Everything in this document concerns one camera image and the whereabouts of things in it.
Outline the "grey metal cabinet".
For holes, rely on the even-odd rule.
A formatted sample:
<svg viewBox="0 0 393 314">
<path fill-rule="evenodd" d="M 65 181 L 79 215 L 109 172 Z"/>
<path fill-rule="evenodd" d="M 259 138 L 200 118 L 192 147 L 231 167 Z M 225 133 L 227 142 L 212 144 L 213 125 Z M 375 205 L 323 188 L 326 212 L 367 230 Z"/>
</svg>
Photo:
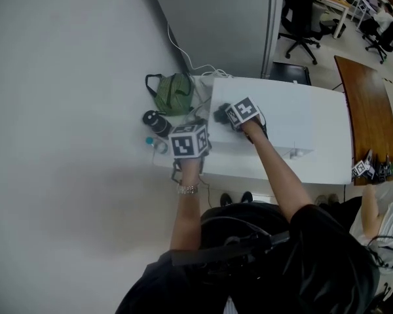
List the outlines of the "grey metal cabinet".
<svg viewBox="0 0 393 314">
<path fill-rule="evenodd" d="M 157 0 L 188 70 L 268 78 L 283 0 Z"/>
</svg>

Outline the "clear bottle with blue cap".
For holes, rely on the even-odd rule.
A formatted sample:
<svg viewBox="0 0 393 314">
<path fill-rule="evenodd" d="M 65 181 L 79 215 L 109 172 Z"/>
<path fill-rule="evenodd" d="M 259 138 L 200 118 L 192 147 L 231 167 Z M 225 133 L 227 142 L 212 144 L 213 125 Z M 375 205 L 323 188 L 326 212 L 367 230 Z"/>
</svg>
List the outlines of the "clear bottle with blue cap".
<svg viewBox="0 0 393 314">
<path fill-rule="evenodd" d="M 157 137 L 146 137 L 145 142 L 147 145 L 153 147 L 154 151 L 159 154 L 166 154 L 168 152 L 168 144 Z"/>
</svg>

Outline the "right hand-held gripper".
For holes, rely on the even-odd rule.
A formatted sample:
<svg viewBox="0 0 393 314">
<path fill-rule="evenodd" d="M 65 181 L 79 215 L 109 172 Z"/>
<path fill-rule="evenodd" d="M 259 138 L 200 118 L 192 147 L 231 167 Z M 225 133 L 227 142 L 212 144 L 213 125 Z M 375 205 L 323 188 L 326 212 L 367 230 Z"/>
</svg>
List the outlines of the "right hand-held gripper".
<svg viewBox="0 0 393 314">
<path fill-rule="evenodd" d="M 225 109 L 225 114 L 232 129 L 236 132 L 242 132 L 251 143 L 253 143 L 251 137 L 242 129 L 243 123 L 247 121 L 255 122 L 262 129 L 265 137 L 269 138 L 265 116 L 251 97 L 245 97 L 236 103 L 228 105 Z"/>
</svg>

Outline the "green striped bag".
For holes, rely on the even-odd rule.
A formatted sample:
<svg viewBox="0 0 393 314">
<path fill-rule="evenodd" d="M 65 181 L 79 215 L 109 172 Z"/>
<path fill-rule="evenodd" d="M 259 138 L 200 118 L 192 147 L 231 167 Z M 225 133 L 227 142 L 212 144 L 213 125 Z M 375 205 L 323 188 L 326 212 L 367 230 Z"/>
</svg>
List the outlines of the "green striped bag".
<svg viewBox="0 0 393 314">
<path fill-rule="evenodd" d="M 156 91 L 149 85 L 151 78 L 159 80 Z M 193 109 L 193 83 L 187 74 L 175 73 L 169 77 L 161 74 L 147 75 L 145 86 L 158 111 L 164 116 L 183 116 Z"/>
</svg>

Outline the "person's right forearm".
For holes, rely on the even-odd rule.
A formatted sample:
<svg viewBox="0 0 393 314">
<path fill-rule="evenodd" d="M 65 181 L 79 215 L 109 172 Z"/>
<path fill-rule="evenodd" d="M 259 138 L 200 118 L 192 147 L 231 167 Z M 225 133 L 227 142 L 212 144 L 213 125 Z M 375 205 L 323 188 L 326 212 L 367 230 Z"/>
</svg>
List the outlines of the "person's right forearm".
<svg viewBox="0 0 393 314">
<path fill-rule="evenodd" d="M 254 121 L 243 123 L 242 130 L 253 142 L 265 169 L 272 191 L 288 222 L 298 210 L 312 205 L 312 199 L 305 190 L 298 176 L 282 159 Z"/>
</svg>

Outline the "black stool seat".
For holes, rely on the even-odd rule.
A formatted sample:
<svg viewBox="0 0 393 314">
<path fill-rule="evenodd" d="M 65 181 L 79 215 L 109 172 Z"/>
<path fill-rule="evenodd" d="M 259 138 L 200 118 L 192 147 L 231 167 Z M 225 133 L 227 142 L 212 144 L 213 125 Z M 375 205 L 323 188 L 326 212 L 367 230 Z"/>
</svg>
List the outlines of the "black stool seat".
<svg viewBox="0 0 393 314">
<path fill-rule="evenodd" d="M 309 69 L 301 65 L 289 63 L 274 62 L 269 79 L 311 85 Z"/>
</svg>

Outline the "black waste bin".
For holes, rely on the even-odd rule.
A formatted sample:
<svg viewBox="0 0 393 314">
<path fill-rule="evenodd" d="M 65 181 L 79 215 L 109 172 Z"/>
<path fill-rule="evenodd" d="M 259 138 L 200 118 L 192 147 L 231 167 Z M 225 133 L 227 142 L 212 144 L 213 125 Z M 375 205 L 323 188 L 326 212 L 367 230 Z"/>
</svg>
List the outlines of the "black waste bin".
<svg viewBox="0 0 393 314">
<path fill-rule="evenodd" d="M 340 38 L 341 35 L 344 33 L 345 29 L 346 29 L 345 23 L 343 23 L 340 26 L 338 19 L 336 19 L 336 18 L 332 19 L 332 25 L 331 25 L 331 34 L 332 35 L 337 34 L 337 38 Z"/>
</svg>

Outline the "brown wooden table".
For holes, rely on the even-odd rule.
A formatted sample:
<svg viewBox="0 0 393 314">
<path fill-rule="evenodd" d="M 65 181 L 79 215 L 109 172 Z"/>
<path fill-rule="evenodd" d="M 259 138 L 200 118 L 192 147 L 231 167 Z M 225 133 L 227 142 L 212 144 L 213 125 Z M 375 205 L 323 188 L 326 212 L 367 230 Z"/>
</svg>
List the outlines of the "brown wooden table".
<svg viewBox="0 0 393 314">
<path fill-rule="evenodd" d="M 362 63 L 335 56 L 350 116 L 353 162 L 369 150 L 393 162 L 393 112 L 382 76 Z"/>
</svg>

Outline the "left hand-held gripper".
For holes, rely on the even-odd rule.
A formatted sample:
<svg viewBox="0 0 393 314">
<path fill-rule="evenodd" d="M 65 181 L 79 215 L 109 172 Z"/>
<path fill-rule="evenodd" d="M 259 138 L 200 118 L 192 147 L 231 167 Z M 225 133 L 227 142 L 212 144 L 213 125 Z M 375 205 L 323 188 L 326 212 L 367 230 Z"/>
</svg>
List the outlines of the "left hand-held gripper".
<svg viewBox="0 0 393 314">
<path fill-rule="evenodd" d="M 203 174 L 205 157 L 209 155 L 212 149 L 207 120 L 199 118 L 174 127 L 168 135 L 168 141 L 174 159 L 171 175 L 174 182 L 179 182 L 177 173 L 182 172 L 182 160 L 199 159 L 199 175 Z"/>
</svg>

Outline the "black office chair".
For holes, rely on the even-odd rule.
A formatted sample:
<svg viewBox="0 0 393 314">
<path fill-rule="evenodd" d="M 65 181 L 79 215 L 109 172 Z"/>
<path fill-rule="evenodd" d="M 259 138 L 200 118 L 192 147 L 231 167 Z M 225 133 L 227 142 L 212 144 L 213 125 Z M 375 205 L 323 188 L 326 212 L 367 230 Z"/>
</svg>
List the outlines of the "black office chair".
<svg viewBox="0 0 393 314">
<path fill-rule="evenodd" d="M 365 47 L 368 51 L 370 48 L 377 50 L 380 56 L 380 64 L 383 64 L 387 59 L 387 53 L 393 52 L 393 22 L 387 27 L 387 29 L 379 35 L 377 31 L 368 31 L 363 33 L 362 39 L 367 40 L 370 45 Z"/>
<path fill-rule="evenodd" d="M 279 33 L 278 38 L 285 37 L 293 41 L 285 53 L 286 59 L 291 58 L 291 52 L 296 47 L 302 46 L 311 57 L 312 64 L 318 64 L 309 45 L 320 48 L 319 41 L 331 33 L 331 28 L 321 20 L 325 11 L 326 6 L 315 3 L 315 0 L 284 0 L 281 24 L 287 33 Z"/>
</svg>

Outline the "black chest harness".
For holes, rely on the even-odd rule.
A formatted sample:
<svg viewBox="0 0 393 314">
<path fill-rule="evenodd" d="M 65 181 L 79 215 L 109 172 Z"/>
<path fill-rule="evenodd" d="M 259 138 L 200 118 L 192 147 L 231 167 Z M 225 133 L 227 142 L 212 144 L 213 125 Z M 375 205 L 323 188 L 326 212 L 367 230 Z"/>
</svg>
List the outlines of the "black chest harness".
<svg viewBox="0 0 393 314">
<path fill-rule="evenodd" d="M 238 235 L 220 233 L 214 243 L 197 251 L 173 251 L 172 265 L 197 270 L 205 283 L 228 280 L 241 275 L 259 276 L 268 254 L 290 240 L 290 232 L 272 234 L 246 220 L 234 217 L 212 217 L 202 223 L 211 227 L 216 223 L 236 223 Z"/>
</svg>

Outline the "person's left forearm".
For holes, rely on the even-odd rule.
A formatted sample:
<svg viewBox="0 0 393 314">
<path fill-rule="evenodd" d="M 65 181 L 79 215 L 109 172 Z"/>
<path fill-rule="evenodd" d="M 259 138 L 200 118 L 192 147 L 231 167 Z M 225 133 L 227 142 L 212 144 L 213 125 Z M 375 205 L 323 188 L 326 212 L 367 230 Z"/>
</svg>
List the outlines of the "person's left forearm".
<svg viewBox="0 0 393 314">
<path fill-rule="evenodd" d="M 181 161 L 181 180 L 183 186 L 199 184 L 199 159 Z M 199 194 L 179 195 L 176 219 L 170 241 L 173 251 L 195 251 L 200 247 L 200 197 Z"/>
</svg>

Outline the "white box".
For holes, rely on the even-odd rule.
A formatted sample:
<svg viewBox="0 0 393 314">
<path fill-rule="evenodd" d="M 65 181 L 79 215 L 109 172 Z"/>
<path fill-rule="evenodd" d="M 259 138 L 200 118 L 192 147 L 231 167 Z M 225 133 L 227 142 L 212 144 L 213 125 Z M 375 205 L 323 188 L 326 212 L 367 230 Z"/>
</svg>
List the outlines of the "white box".
<svg viewBox="0 0 393 314">
<path fill-rule="evenodd" d="M 312 94 L 309 86 L 258 78 L 214 80 L 208 120 L 214 152 L 252 156 L 255 151 L 242 132 L 214 121 L 213 113 L 224 103 L 251 97 L 264 114 L 269 141 L 283 158 L 298 159 L 316 149 L 313 133 Z"/>
</svg>

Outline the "person's black shirt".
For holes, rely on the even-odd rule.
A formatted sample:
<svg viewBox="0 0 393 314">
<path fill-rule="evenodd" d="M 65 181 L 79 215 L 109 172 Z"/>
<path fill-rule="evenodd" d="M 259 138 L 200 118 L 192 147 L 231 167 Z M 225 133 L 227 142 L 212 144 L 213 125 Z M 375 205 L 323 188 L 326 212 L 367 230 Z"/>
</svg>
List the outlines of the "person's black shirt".
<svg viewBox="0 0 393 314">
<path fill-rule="evenodd" d="M 201 217 L 201 249 L 289 234 L 267 252 L 233 260 L 149 264 L 115 314 L 364 314 L 379 271 L 369 252 L 330 214 L 309 205 L 286 220 L 279 207 L 238 203 Z"/>
</svg>

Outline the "grey wiping cloth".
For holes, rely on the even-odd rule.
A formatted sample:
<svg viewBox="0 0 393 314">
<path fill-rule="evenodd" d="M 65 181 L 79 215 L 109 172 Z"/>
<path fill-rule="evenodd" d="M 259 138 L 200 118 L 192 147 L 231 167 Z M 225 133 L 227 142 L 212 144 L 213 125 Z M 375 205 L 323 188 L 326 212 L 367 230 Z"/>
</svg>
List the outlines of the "grey wiping cloth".
<svg viewBox="0 0 393 314">
<path fill-rule="evenodd" d="M 214 111 L 214 121 L 220 124 L 230 124 L 230 119 L 226 113 L 227 108 L 230 106 L 230 103 L 224 103 L 220 105 L 216 111 Z"/>
</svg>

